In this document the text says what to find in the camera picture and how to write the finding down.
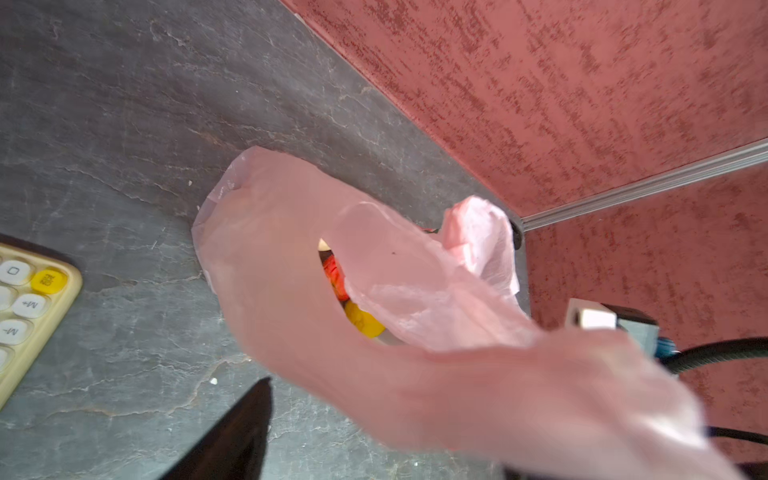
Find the yellow fake banana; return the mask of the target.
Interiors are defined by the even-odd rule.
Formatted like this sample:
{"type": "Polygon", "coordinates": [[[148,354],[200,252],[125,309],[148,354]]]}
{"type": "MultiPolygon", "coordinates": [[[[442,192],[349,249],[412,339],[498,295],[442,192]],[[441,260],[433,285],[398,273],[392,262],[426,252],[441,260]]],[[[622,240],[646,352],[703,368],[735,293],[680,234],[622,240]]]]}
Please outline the yellow fake banana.
{"type": "Polygon", "coordinates": [[[377,338],[386,331],[386,327],[373,315],[362,310],[352,300],[344,304],[344,313],[349,322],[365,337],[377,338]]]}

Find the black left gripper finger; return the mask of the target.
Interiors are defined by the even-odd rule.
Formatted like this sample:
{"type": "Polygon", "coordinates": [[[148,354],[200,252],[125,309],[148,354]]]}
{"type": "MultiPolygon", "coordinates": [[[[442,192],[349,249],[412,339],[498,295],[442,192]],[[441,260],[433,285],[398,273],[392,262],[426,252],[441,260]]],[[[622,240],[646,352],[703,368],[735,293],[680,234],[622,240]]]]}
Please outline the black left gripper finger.
{"type": "Polygon", "coordinates": [[[259,479],[273,413],[271,379],[256,382],[163,480],[259,479]]]}

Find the pink plastic bag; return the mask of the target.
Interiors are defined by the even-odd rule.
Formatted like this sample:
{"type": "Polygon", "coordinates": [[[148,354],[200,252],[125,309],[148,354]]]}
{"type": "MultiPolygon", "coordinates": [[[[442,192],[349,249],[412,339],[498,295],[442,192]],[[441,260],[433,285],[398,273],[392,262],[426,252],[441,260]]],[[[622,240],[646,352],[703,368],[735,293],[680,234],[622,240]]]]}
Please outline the pink plastic bag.
{"type": "Polygon", "coordinates": [[[252,147],[198,212],[194,246],[245,354],[401,450],[451,450],[566,479],[737,479],[700,403],[626,333],[546,332],[432,235],[294,156],[252,147]],[[491,320],[508,341],[385,345],[346,318],[326,242],[378,320],[491,320]]]}

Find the cream yellow calculator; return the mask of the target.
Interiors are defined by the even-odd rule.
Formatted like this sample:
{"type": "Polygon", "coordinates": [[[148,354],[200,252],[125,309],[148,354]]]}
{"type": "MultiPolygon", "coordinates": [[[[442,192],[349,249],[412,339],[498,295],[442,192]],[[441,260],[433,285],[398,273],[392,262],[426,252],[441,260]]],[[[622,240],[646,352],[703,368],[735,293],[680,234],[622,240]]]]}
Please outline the cream yellow calculator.
{"type": "Polygon", "coordinates": [[[1,245],[1,403],[6,404],[83,285],[73,265],[1,245]]]}

